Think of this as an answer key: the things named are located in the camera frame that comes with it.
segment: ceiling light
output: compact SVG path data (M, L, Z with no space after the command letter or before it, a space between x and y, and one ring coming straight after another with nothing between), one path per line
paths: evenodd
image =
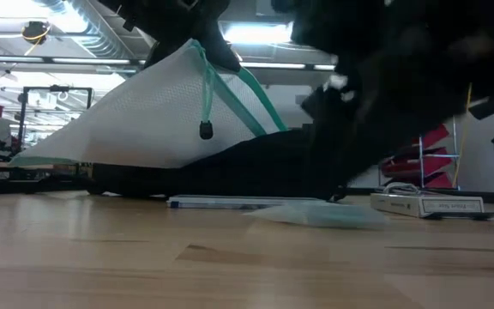
M97 73L100 74L112 74L112 73L118 73L118 74L136 74L138 73L138 69L96 69Z
M55 64L93 64L93 65L127 65L127 59L97 59L97 58L53 58Z
M8 63L43 63L41 57L23 57L23 56L0 56L0 62Z
M316 65L314 65L314 70L328 70L328 71L333 71L334 70L334 65L316 64Z
M292 24L289 25L232 25L224 39L232 44L279 44L291 41Z
M260 68L260 69L306 69L306 64L271 64L271 63L241 63L245 68Z

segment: drawstring cord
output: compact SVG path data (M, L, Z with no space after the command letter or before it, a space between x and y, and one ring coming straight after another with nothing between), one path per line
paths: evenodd
M205 61L205 75L203 76L203 106L202 106L202 122L199 126L199 136L202 140L210 140L213 138L213 124L209 120L211 109L213 108L214 97L214 70L207 60L205 50L202 49L202 58Z

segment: black cord stopper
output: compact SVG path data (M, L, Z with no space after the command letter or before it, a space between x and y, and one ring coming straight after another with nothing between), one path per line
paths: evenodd
M207 141L213 138L214 132L213 132L213 124L211 124L210 121L207 122L201 122L199 125L199 136L202 138L202 140Z

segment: ceiling duct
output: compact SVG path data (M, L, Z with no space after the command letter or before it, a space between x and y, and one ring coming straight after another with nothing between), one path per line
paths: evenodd
M133 53L113 32L88 0L33 0L48 8L54 15L67 15L73 9L87 23L82 34L92 38L73 38L97 58L133 58Z

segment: black bag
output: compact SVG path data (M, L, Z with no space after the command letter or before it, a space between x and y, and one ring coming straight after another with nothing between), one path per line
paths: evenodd
M306 184L310 147L307 130L290 130L241 142L183 168L145 168L95 164L101 191L126 197L213 195L330 198Z

